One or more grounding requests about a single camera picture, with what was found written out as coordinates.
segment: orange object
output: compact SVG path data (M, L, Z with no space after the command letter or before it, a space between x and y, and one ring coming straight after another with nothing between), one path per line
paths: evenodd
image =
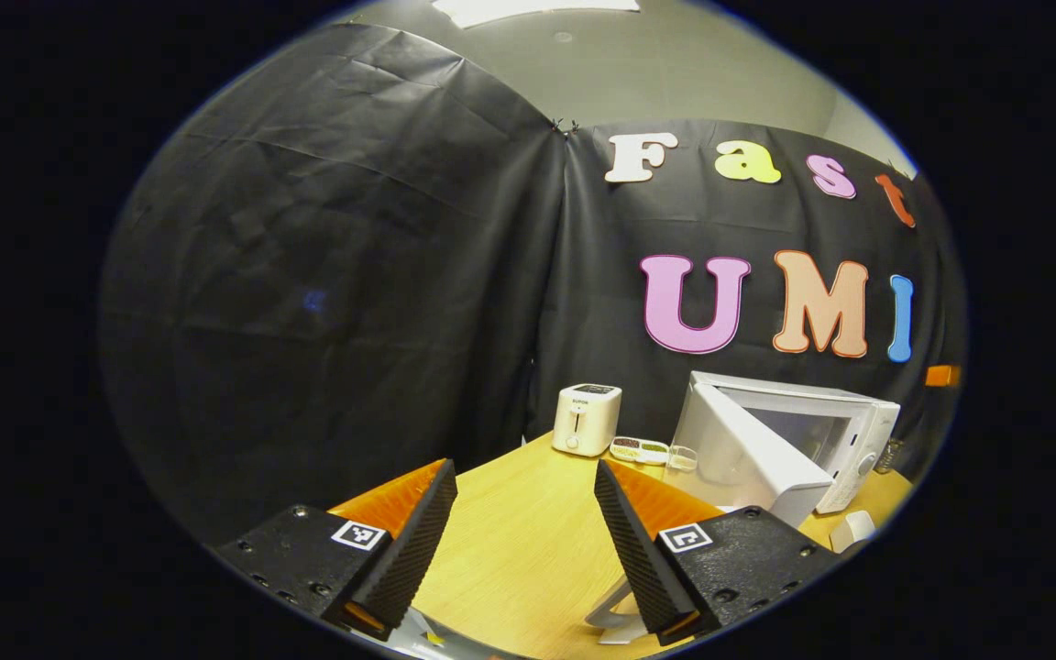
M440 458L414 472L407 472L397 479L391 479L378 488L350 498L348 502L332 507L328 513L346 517L355 523L381 527L397 539L414 513L434 477L442 469L447 459Z
M384 623L378 622L377 619L373 618L373 615L370 615L369 611L364 610L364 607L361 607L360 605L356 604L356 602L353 601L346 602L346 604L344 604L344 611L351 615L351 617L357 619L358 622L364 623L365 626L369 626L374 630L385 629Z
M663 484L628 465L614 460L605 463L617 477L617 483L622 486L629 506L634 507L638 521L642 522L642 527L645 527L646 535L650 539L671 527L700 523L724 514L701 498L689 496L675 486Z
M936 364L927 369L927 388L955 388L960 384L960 367Z

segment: letter u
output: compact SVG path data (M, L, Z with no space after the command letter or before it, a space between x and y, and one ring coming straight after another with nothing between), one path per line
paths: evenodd
M710 354L733 341L740 316L740 284L752 270L747 261L708 261L708 272L716 276L716 317L706 327L687 326L680 312L683 279L692 271L692 260L657 254L642 260L641 267L646 274L646 333L654 341L684 354Z

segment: white microwave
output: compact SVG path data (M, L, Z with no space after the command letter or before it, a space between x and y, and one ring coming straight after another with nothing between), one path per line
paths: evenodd
M692 372L663 480L796 527L850 505L898 417L863 394Z

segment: white toaster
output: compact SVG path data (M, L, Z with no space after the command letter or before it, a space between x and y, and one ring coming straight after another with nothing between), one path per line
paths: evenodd
M617 434L622 389L584 383L561 390L552 448L577 455L600 455Z

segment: small plastic container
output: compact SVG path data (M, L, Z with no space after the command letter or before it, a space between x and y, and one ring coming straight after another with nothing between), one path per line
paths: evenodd
M671 448L671 458L666 459L666 467L678 469L679 472L693 472L698 465L698 455L695 450L684 447Z
M671 448L665 444L629 438L627 435L616 435L614 441L608 444L608 452L619 460L645 465L666 465L667 456L671 456Z

